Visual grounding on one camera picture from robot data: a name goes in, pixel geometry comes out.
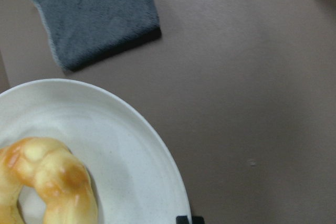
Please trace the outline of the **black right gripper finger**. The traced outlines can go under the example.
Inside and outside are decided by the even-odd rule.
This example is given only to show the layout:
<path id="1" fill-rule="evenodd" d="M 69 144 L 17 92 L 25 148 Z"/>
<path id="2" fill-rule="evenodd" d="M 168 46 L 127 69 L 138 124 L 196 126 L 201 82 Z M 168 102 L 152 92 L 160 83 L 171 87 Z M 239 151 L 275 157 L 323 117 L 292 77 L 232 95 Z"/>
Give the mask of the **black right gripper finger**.
<path id="1" fill-rule="evenodd" d="M 176 224 L 204 224 L 204 218 L 202 216 L 177 216 Z"/>

